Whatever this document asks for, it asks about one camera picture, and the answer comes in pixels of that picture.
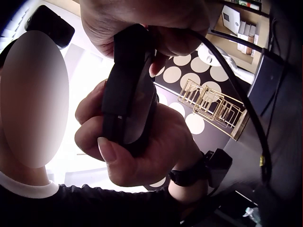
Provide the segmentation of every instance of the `fingernail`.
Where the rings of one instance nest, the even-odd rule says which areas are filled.
[[[153,74],[152,72],[149,72],[149,75],[150,75],[150,77],[151,78],[153,78],[153,77],[155,77],[156,75],[155,74]]]
[[[117,159],[116,153],[108,139],[99,137],[98,146],[101,156],[105,162],[113,162]]]

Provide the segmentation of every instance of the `hand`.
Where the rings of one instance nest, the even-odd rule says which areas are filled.
[[[174,168],[184,170],[202,156],[183,116],[157,104],[146,151],[133,158],[122,146],[100,137],[103,116],[101,100],[106,81],[102,81],[83,99],[75,113],[81,127],[75,134],[77,146],[86,154],[105,160],[109,178],[120,186],[155,183]]]
[[[113,37],[139,23],[151,32],[157,55],[150,67],[156,75],[168,56],[186,56],[200,44],[197,38],[175,28],[189,28],[206,35],[209,21],[203,0],[80,0],[85,32],[97,49],[113,57]]]

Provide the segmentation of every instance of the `white polka dot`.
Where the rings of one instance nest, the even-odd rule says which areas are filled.
[[[193,71],[195,71],[196,73],[206,72],[209,69],[209,66],[210,65],[201,61],[201,59],[199,57],[194,58],[190,63],[191,69]]]
[[[180,103],[172,103],[169,107],[178,111],[183,117],[185,117],[185,109]]]
[[[161,187],[165,183],[166,177],[164,177],[162,180],[160,180],[157,183],[151,184],[150,186],[153,188]]]
[[[185,74],[181,80],[180,80],[180,86],[181,88],[183,89],[187,80],[188,79],[191,79],[192,81],[194,81],[196,84],[199,84],[200,85],[200,77],[196,74],[196,73],[187,73]]]
[[[167,106],[167,98],[165,97],[165,95],[158,93],[158,96],[159,96],[159,103]]]
[[[192,134],[198,135],[202,133],[204,130],[205,127],[204,120],[198,114],[195,113],[189,114],[186,117],[185,122]]]
[[[163,73],[163,79],[166,83],[174,83],[181,77],[181,69],[176,66],[169,67]]]
[[[228,79],[228,75],[226,74],[226,72],[224,71],[222,66],[219,66],[219,67],[213,66],[213,67],[211,67],[210,75],[214,80],[219,81],[219,82],[223,82],[223,81]]]
[[[208,86],[210,89],[213,89],[215,91],[218,91],[218,92],[221,92],[221,87],[219,84],[217,84],[216,82],[213,82],[213,81],[207,81],[205,82],[204,84],[202,84],[201,87],[205,87],[205,86]],[[212,100],[212,102],[215,102],[218,100],[217,97],[215,97],[214,94],[206,94],[205,97],[207,96],[208,100]]]
[[[159,76],[161,73],[163,73],[164,69],[165,69],[165,67],[163,67],[156,76]]]
[[[191,55],[174,57],[174,63],[178,66],[187,65],[191,60]]]

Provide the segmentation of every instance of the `black device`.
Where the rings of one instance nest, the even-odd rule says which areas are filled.
[[[75,29],[45,5],[39,6],[24,25],[26,31],[38,30],[47,34],[58,48],[67,47]]]
[[[208,151],[190,169],[172,170],[169,177],[175,184],[183,187],[193,185],[199,179],[207,179],[210,187],[217,188],[231,165],[232,158],[224,150],[218,148],[216,152]]]
[[[133,156],[144,152],[157,92],[149,75],[155,49],[148,30],[132,25],[114,36],[114,66],[102,100],[102,136]]]

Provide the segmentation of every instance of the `finger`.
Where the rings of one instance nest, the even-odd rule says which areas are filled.
[[[102,134],[102,124],[102,116],[95,116],[85,121],[75,133],[75,143],[87,155],[104,161],[97,143],[97,139]]]
[[[106,138],[98,138],[98,145],[106,161],[108,176],[116,185],[124,187],[147,185],[165,176],[163,173],[159,176],[157,169],[154,169],[154,163],[149,159],[134,158],[128,150]]]
[[[153,63],[149,67],[149,74],[151,77],[155,77],[158,72],[165,66],[169,56],[166,56],[157,51]]]
[[[107,80],[100,82],[94,90],[79,103],[75,117],[81,125],[93,116],[101,115],[101,104],[106,81]]]
[[[122,1],[113,4],[111,1],[100,1],[95,6],[80,1],[81,18],[85,32],[92,43],[105,55],[113,56],[113,37],[128,26],[139,23],[153,25],[158,28],[191,29],[202,35],[209,27],[207,8],[202,0],[188,1]],[[177,34],[170,30],[160,32],[162,35],[157,49],[167,56],[169,52],[187,55],[194,51],[198,40],[184,35],[178,42]]]

